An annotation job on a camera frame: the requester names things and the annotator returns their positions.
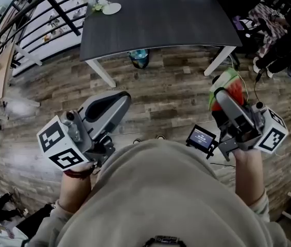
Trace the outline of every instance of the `cable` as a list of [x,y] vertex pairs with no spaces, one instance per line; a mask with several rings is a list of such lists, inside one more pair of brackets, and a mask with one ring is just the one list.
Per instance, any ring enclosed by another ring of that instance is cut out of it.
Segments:
[[259,73],[257,74],[256,78],[255,78],[254,93],[255,93],[255,96],[256,96],[256,98],[258,99],[259,102],[261,102],[261,101],[260,101],[260,99],[259,99],[259,97],[258,97],[258,95],[256,93],[256,88],[255,87],[256,87],[256,84],[258,83],[258,81],[260,80],[263,72],[265,72],[265,71],[266,71],[266,69],[260,70]]
[[291,152],[288,152],[287,154],[284,154],[284,155],[279,155],[279,154],[276,154],[276,151],[275,151],[275,155],[276,155],[276,156],[280,156],[280,157],[284,157],[284,156],[286,156],[286,155],[288,155],[288,154],[291,154]]
[[[234,69],[234,65],[233,65],[232,57],[231,57],[230,55],[229,55],[229,57],[230,57],[230,59],[231,59],[232,68]],[[247,93],[247,100],[246,100],[246,101],[248,101],[248,91],[247,91],[246,83],[245,83],[244,79],[240,76],[239,72],[237,72],[237,73],[238,73],[238,76],[241,78],[241,80],[242,80],[243,83],[244,83],[245,90],[246,90],[246,93]]]
[[236,168],[236,166],[233,166],[233,165],[225,165],[225,164],[219,164],[219,163],[210,163],[210,164]]
[[257,93],[256,93],[256,89],[255,89],[256,84],[257,84],[257,81],[256,81],[255,84],[254,84],[254,93],[255,93],[255,96],[256,96],[257,100],[258,100],[259,102],[261,102],[260,99],[258,98]]

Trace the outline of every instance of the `shoe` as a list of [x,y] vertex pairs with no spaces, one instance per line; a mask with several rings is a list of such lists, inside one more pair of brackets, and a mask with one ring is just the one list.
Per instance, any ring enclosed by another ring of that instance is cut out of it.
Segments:
[[270,72],[270,71],[268,71],[268,70],[267,70],[267,75],[268,75],[269,78],[272,78],[273,77],[273,73]]
[[257,67],[257,65],[256,65],[256,62],[259,60],[260,58],[259,57],[255,57],[254,59],[253,59],[253,71],[255,72],[255,73],[259,73],[260,72],[260,68],[259,67]]
[[25,208],[23,210],[23,217],[26,217],[28,214],[29,214],[29,211],[28,211],[28,209]]
[[158,136],[156,137],[156,139],[166,140],[165,136],[163,136],[163,135],[158,135]]
[[23,213],[18,208],[16,208],[15,210],[18,213],[16,216],[20,216],[22,218],[23,217]]
[[139,140],[138,138],[134,140],[133,144],[137,144],[137,143],[140,143],[141,140]]

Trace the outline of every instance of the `watermelon toy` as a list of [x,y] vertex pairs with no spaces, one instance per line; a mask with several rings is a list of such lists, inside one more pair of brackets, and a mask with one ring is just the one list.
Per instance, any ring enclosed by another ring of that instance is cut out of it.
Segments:
[[238,102],[240,105],[244,104],[244,97],[243,97],[243,86],[242,82],[239,78],[238,72],[236,72],[232,68],[228,68],[225,72],[219,76],[219,78],[215,81],[213,86],[210,88],[210,95],[209,95],[209,110],[214,111],[221,111],[222,108],[216,101],[214,97],[214,92],[219,88],[225,88],[229,94]]

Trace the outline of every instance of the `black metal railing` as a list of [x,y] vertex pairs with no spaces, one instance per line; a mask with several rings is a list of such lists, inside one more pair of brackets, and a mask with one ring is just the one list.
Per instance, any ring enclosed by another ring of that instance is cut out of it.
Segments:
[[[34,13],[37,6],[44,1],[48,1],[50,6],[41,13],[37,14],[36,16],[33,16],[32,14]],[[24,43],[21,48],[31,53],[36,49],[48,44],[49,42],[61,38],[71,32],[73,32],[77,36],[81,35],[79,30],[82,28],[83,23],[79,26],[76,26],[75,22],[77,20],[84,19],[85,14],[77,16],[72,19],[70,19],[70,17],[67,14],[75,10],[81,9],[83,7],[86,7],[87,3],[82,3],[80,5],[77,5],[73,8],[64,11],[61,5],[68,1],[70,0],[62,0],[59,3],[56,2],[55,0],[13,0],[0,19],[0,52],[2,52],[4,47],[9,42],[15,41],[16,45],[20,45],[24,39],[26,39],[31,34],[39,30],[41,27],[52,23],[56,19],[62,19],[63,23],[52,27],[52,29],[48,31],[43,32],[42,34],[36,36],[26,44]],[[38,20],[42,15],[48,13],[51,10],[54,10],[57,13],[57,15],[53,16],[52,18],[43,23],[39,23],[38,25],[36,25],[34,29],[32,29],[31,31],[28,30],[27,33],[25,33],[27,27],[31,23],[33,23],[34,25],[35,20]],[[39,39],[44,38],[46,35],[53,33],[55,30],[60,29],[64,26],[68,26],[70,29],[44,41],[43,43],[36,45],[33,48],[31,47],[32,44],[38,41]],[[15,59],[14,63],[19,64],[19,61],[23,57],[24,56],[21,56],[18,59]]]

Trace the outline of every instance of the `beige sweatshirt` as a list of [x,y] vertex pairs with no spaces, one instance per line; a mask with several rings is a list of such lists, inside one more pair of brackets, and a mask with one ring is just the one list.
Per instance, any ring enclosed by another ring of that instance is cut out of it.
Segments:
[[291,246],[268,222],[266,193],[246,206],[195,149],[166,140],[116,153],[81,209],[72,215],[58,205],[29,246],[142,247],[156,235],[188,247]]

